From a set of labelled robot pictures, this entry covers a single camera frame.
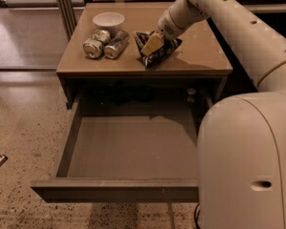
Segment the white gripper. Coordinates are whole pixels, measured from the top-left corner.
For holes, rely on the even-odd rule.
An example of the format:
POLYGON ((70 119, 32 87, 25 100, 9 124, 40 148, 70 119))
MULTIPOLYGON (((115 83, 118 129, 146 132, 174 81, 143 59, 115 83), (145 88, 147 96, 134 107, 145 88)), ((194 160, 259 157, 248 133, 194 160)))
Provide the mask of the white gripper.
POLYGON ((165 10, 158 20, 158 31, 151 35, 141 52, 145 56, 151 55, 164 45, 165 38, 174 40, 186 29, 187 20, 184 16, 174 16, 170 10, 165 10))

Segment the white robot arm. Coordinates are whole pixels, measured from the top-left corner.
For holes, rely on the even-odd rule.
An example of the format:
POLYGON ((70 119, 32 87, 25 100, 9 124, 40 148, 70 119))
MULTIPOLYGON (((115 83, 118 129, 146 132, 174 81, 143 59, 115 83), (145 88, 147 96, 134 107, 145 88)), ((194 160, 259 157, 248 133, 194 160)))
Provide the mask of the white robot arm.
POLYGON ((286 229, 286 38, 235 0, 176 0, 158 30, 175 39, 205 17, 256 91, 217 102, 201 122, 202 229, 286 229))

